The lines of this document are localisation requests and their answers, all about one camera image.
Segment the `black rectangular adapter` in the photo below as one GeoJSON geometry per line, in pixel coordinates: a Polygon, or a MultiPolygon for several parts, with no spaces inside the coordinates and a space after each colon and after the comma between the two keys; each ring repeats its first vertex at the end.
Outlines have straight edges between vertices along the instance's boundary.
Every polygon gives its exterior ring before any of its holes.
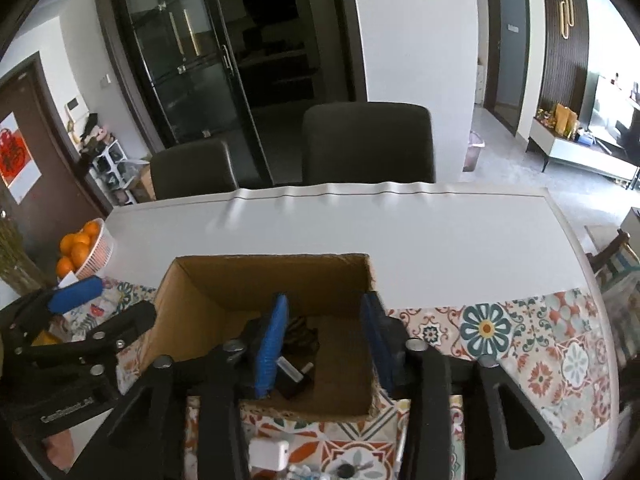
{"type": "Polygon", "coordinates": [[[314,362],[303,362],[301,367],[285,356],[277,360],[277,376],[274,386],[286,400],[293,400],[314,385],[314,362]]]}

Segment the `vase with dried flowers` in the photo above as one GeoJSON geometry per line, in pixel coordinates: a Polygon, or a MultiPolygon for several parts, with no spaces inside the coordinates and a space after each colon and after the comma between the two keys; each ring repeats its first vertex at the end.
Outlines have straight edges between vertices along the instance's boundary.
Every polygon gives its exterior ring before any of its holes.
{"type": "Polygon", "coordinates": [[[47,286],[46,278],[24,251],[21,234],[5,210],[1,211],[0,260],[2,280],[20,296],[47,286]]]}

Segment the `white basket of oranges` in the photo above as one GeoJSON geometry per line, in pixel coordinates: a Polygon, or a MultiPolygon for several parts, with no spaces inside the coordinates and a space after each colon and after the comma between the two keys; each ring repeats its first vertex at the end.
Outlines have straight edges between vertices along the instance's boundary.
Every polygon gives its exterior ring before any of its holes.
{"type": "Polygon", "coordinates": [[[93,219],[75,233],[64,235],[60,244],[60,258],[55,266],[59,281],[73,275],[78,280],[102,275],[114,256],[115,240],[105,221],[93,219]]]}

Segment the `brown cardboard box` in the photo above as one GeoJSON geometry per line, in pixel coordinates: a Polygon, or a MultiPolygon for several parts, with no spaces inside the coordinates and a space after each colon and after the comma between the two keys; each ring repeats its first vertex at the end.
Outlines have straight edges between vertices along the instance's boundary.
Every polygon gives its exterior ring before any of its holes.
{"type": "Polygon", "coordinates": [[[278,296],[291,318],[318,332],[314,383],[293,400],[274,392],[247,411],[305,422],[360,422],[378,414],[373,364],[360,323],[362,297],[374,289],[365,254],[225,255],[175,258],[157,289],[154,326],[142,339],[140,366],[167,354],[205,356],[270,315],[278,296]]]}

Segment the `white cube charger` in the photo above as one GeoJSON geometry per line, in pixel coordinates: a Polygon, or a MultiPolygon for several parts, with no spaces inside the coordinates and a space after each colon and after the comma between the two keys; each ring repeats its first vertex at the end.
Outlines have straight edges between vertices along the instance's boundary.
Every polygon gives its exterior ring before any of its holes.
{"type": "Polygon", "coordinates": [[[248,445],[248,463],[252,468],[279,472],[288,468],[290,442],[253,438],[248,445]]]}

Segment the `brown entrance door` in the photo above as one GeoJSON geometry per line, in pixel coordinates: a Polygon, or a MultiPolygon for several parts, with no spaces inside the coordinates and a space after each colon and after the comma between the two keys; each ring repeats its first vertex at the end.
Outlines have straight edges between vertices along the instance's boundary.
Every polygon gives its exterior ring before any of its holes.
{"type": "Polygon", "coordinates": [[[80,169],[47,86],[40,55],[19,62],[1,77],[1,118],[15,119],[40,176],[16,198],[1,185],[1,209],[17,225],[26,254],[38,266],[53,266],[58,244],[85,222],[105,218],[112,206],[80,169]]]}

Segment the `small astronaut figurine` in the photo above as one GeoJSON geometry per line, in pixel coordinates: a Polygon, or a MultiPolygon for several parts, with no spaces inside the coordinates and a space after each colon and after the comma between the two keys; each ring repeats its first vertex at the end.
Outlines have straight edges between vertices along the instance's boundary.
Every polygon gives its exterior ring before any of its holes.
{"type": "Polygon", "coordinates": [[[285,480],[320,480],[319,471],[310,469],[307,465],[291,464],[285,474],[285,480]]]}

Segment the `white shoe rack shelf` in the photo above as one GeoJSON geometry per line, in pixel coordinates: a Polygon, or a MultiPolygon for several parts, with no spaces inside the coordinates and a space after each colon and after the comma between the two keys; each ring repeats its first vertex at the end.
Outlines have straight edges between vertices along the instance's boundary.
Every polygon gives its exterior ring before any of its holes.
{"type": "Polygon", "coordinates": [[[90,155],[94,176],[103,184],[112,204],[119,207],[136,204],[131,189],[148,162],[129,158],[115,138],[92,139],[86,145],[86,152],[90,155]]]}

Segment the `small black round knob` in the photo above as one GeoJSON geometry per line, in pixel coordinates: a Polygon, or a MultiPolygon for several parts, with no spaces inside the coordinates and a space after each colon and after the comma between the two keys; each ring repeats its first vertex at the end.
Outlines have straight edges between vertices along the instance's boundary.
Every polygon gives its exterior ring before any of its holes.
{"type": "Polygon", "coordinates": [[[342,463],[336,468],[335,475],[339,479],[352,479],[356,474],[356,467],[349,463],[342,463]]]}

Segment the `patterned tile table runner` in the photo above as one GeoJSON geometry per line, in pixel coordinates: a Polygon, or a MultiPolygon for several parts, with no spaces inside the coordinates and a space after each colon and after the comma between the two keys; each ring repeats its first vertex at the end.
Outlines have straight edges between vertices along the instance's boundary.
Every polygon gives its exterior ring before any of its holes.
{"type": "MultiPolygon", "coordinates": [[[[606,450],[612,412],[611,372],[602,314],[587,289],[460,308],[396,312],[409,334],[466,360],[500,359],[568,450],[585,440],[606,450]]],[[[375,396],[376,412],[363,422],[305,422],[246,412],[256,437],[285,437],[291,460],[335,472],[349,464],[358,479],[392,478],[392,460],[409,404],[375,396]]]]}

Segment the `dark chair right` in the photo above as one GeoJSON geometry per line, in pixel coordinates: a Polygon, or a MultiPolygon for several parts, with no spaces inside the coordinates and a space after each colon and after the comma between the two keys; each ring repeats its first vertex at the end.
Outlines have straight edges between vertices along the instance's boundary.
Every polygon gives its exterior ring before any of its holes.
{"type": "Polygon", "coordinates": [[[306,185],[436,181],[430,112],[390,102],[335,102],[306,110],[306,185]]]}

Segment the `dark chair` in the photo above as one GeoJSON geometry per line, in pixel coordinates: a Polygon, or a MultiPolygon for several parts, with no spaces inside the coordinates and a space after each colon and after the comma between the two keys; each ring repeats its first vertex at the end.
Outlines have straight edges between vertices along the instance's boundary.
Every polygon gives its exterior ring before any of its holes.
{"type": "Polygon", "coordinates": [[[150,161],[157,200],[227,193],[239,188],[228,144],[204,139],[166,148],[150,161]]]}
{"type": "Polygon", "coordinates": [[[306,185],[436,181],[430,112],[390,102],[335,102],[306,110],[306,185]]]}

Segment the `dark chair left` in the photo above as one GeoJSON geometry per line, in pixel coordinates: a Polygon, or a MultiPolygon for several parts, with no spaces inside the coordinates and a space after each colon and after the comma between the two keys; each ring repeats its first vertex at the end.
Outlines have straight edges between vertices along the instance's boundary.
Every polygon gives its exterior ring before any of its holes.
{"type": "Polygon", "coordinates": [[[204,139],[166,148],[150,161],[157,200],[227,193],[239,188],[228,144],[204,139]]]}

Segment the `white low tv console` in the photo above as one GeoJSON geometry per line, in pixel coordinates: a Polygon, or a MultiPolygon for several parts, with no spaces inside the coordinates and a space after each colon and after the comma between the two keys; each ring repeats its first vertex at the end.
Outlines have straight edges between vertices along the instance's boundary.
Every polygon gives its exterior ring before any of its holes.
{"type": "Polygon", "coordinates": [[[590,145],[556,136],[539,120],[533,119],[526,151],[537,150],[544,156],[541,171],[550,162],[576,167],[617,180],[632,190],[639,184],[639,167],[617,145],[594,138],[590,145]]]}

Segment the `black glass cabinet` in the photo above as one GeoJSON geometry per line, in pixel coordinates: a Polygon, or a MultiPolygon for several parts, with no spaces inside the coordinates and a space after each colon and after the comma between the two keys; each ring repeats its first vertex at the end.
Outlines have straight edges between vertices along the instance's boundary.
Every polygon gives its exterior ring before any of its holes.
{"type": "Polygon", "coordinates": [[[367,96],[356,0],[96,0],[151,153],[227,142],[246,188],[304,180],[303,117],[367,96]]]}

